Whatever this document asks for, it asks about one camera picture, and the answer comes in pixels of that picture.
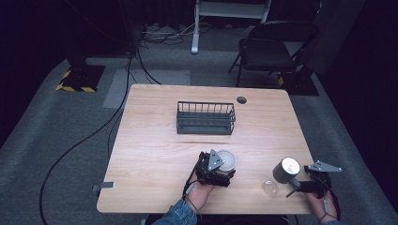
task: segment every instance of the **person's right hand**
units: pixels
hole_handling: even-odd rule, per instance
[[[322,224],[329,221],[337,220],[337,211],[331,198],[330,191],[328,191],[323,198],[317,199],[313,193],[305,193],[308,202],[313,209],[313,213],[320,220]],[[324,198],[328,201],[329,212],[326,214],[324,206]]]

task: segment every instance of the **metal cylinder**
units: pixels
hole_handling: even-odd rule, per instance
[[[299,163],[291,157],[285,157],[273,169],[272,174],[276,181],[281,184],[286,184],[299,174]]]

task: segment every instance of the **yellow and black tape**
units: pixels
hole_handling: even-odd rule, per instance
[[[59,84],[56,86],[56,88],[55,88],[56,91],[64,90],[64,91],[97,92],[96,87],[66,84],[65,80],[70,78],[70,76],[69,76],[70,73],[71,73],[71,69],[68,69],[68,71],[62,77],[61,82],[59,82]]]

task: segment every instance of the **hazard tape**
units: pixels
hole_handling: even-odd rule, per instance
[[[55,90],[64,90],[64,91],[81,91],[81,92],[97,92],[97,88],[86,87],[86,86],[73,86],[73,85],[65,85],[65,80],[69,77],[71,69],[69,69],[62,77],[61,82],[56,86]]]

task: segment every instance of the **white stand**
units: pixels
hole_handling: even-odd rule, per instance
[[[219,16],[235,18],[261,19],[261,23],[266,21],[268,9],[271,0],[265,5],[256,4],[237,4],[220,2],[201,2],[196,0],[195,6],[195,29],[193,31],[193,40],[191,52],[199,52],[199,16]]]

